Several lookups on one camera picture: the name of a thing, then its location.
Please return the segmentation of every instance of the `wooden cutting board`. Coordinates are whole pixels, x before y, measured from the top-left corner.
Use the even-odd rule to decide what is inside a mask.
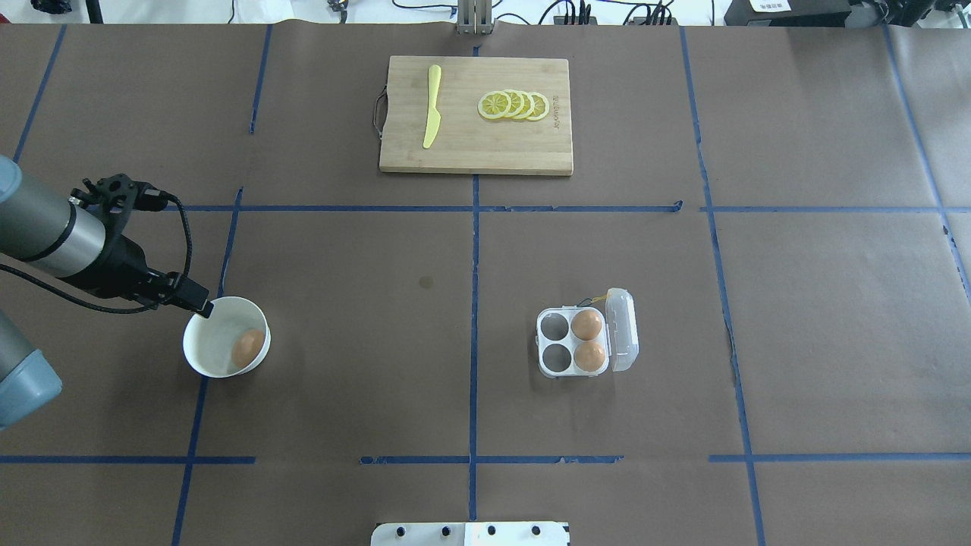
[[[428,67],[442,67],[431,148],[421,147],[428,112]],[[501,89],[535,91],[551,102],[539,121],[487,120],[479,99]],[[573,174],[570,69],[566,59],[393,56],[381,170],[397,173]]]

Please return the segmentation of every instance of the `white floor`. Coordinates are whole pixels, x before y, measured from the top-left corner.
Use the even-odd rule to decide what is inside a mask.
[[[338,22],[337,14],[330,11],[326,0],[101,0],[101,10],[107,23],[224,23],[232,13],[235,1],[235,17],[238,23],[267,23],[286,19],[304,19],[314,22]],[[442,0],[399,0],[402,5],[450,4]],[[35,11],[29,0],[0,0],[0,14],[12,22],[87,22],[84,0],[72,0],[74,11],[62,16],[51,16]],[[715,0],[716,24],[724,24],[724,11],[731,0]],[[513,13],[535,23],[546,10],[546,0],[502,0],[493,14]],[[553,9],[562,14],[565,4]],[[712,23],[710,0],[676,0],[671,11],[683,25],[708,25]],[[620,24],[630,11],[629,6],[593,1],[592,14],[600,24]],[[350,0],[348,22],[389,23],[428,22],[454,20],[452,10],[435,8],[405,10],[395,7],[391,0]],[[503,20],[517,22],[514,17]],[[547,16],[545,24],[552,24]],[[934,12],[921,26],[960,27],[960,21],[951,14]]]

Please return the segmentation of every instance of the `gray tabletop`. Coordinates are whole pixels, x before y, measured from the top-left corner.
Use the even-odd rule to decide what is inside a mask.
[[[574,544],[971,536],[971,35],[876,28],[0,25],[0,154],[189,205],[258,303],[201,379],[175,309],[14,278],[64,392],[0,434],[4,544],[367,544],[558,520]],[[570,178],[387,175],[392,54],[570,60]],[[179,269],[178,215],[126,235]],[[536,316],[636,300],[622,373],[549,380]]]

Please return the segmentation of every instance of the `brown egg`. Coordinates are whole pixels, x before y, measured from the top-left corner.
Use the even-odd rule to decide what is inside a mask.
[[[243,335],[239,336],[233,344],[233,364],[240,369],[250,365],[263,349],[264,341],[266,341],[266,334],[263,330],[252,329],[243,332]]]
[[[581,343],[573,354],[573,361],[586,372],[595,372],[600,369],[600,366],[604,365],[605,359],[607,359],[607,352],[604,351],[603,346],[592,341]]]
[[[573,317],[573,323],[570,327],[573,328],[573,333],[577,337],[589,341],[600,333],[600,329],[603,328],[603,321],[600,320],[600,315],[596,311],[587,309]]]

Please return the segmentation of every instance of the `yellow knife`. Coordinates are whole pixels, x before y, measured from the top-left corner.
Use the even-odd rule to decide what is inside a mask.
[[[428,119],[425,121],[425,139],[421,146],[428,150],[438,135],[438,125],[442,115],[438,113],[438,85],[442,82],[442,67],[433,64],[428,67]]]

